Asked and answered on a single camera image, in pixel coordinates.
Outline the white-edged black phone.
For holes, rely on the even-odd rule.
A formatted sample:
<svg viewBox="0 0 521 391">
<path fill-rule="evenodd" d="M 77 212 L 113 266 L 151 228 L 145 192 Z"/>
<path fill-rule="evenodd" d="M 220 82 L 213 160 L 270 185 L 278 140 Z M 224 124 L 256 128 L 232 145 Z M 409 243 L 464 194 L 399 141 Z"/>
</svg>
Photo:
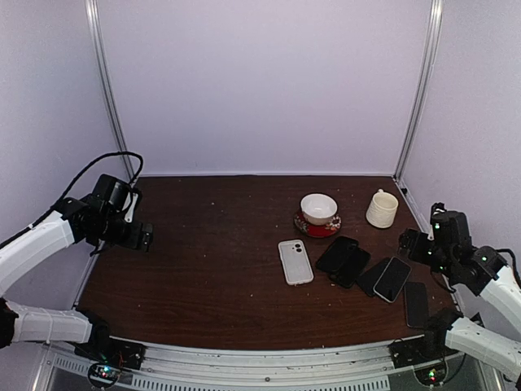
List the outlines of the white-edged black phone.
<svg viewBox="0 0 521 391">
<path fill-rule="evenodd" d="M 373 287 L 374 294 L 387 303 L 395 302 L 411 270 L 408 263 L 398 257 L 392 257 Z"/>
</svg>

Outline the clear white phone case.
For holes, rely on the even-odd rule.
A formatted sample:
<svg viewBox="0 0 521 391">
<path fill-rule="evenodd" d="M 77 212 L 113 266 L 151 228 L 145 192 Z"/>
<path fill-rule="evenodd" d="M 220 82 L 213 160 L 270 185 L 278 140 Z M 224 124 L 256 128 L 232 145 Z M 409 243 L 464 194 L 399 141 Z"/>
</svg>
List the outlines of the clear white phone case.
<svg viewBox="0 0 521 391">
<path fill-rule="evenodd" d="M 313 281 L 313 270 L 302 240 L 292 239 L 279 242 L 278 253 L 288 285 L 297 286 Z"/>
</svg>

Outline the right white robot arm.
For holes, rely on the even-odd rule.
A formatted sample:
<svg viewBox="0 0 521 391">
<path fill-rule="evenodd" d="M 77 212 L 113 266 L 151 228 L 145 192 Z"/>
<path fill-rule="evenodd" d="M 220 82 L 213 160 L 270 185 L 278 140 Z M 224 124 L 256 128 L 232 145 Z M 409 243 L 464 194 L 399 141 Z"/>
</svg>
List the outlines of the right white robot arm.
<svg viewBox="0 0 521 391">
<path fill-rule="evenodd" d="M 462 285 L 520 329 L 520 277 L 508 248 L 442 246 L 426 233 L 407 229 L 399 254 L 442 274 L 449 286 Z M 495 332 L 456 310 L 443 309 L 429 318 L 417 351 L 432 360 L 446 348 L 458 350 L 493 367 L 520 389 L 520 339 Z"/>
</svg>

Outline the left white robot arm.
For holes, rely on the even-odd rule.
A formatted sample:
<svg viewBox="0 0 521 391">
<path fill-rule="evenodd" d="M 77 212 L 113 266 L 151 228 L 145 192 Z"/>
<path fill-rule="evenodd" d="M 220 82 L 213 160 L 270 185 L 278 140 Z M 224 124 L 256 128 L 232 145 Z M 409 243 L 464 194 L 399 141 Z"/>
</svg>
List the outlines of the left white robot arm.
<svg viewBox="0 0 521 391">
<path fill-rule="evenodd" d="M 55 253 L 81 241 L 99 250 L 100 244 L 148 251 L 153 225 L 134 219 L 136 200 L 123 203 L 122 210 L 104 202 L 86 199 L 61 200 L 41 222 L 1 247 L 1 294 L 29 271 Z M 85 344 L 100 362 L 112 360 L 116 342 L 107 327 L 93 314 L 77 310 L 49 310 L 20 305 L 1 298 L 1 346 L 21 341 L 63 341 Z"/>
</svg>

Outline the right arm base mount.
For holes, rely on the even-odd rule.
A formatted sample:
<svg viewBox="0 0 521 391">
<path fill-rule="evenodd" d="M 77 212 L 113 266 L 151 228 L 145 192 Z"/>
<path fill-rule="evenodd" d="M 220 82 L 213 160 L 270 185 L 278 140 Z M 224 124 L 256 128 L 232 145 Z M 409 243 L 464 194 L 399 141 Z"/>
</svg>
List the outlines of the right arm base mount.
<svg viewBox="0 0 521 391">
<path fill-rule="evenodd" d="M 459 374 L 466 361 L 466 355 L 463 354 L 459 364 L 451 369 L 449 357 L 458 352 L 425 336 L 395 339 L 387 348 L 396 369 L 412 367 L 416 381 L 429 389 L 449 383 Z"/>
</svg>

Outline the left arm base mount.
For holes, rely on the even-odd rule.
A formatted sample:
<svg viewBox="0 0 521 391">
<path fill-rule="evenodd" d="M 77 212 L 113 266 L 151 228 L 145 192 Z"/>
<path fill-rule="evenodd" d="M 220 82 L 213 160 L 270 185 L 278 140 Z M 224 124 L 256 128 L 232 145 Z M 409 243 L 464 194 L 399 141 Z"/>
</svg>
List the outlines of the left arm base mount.
<svg viewBox="0 0 521 391">
<path fill-rule="evenodd" d="M 139 343 L 110 338 L 104 347 L 94 343 L 72 343 L 74 354 L 88 358 L 87 380 L 99 390 L 114 386 L 123 375 L 139 370 L 145 354 L 145 346 Z"/>
</svg>

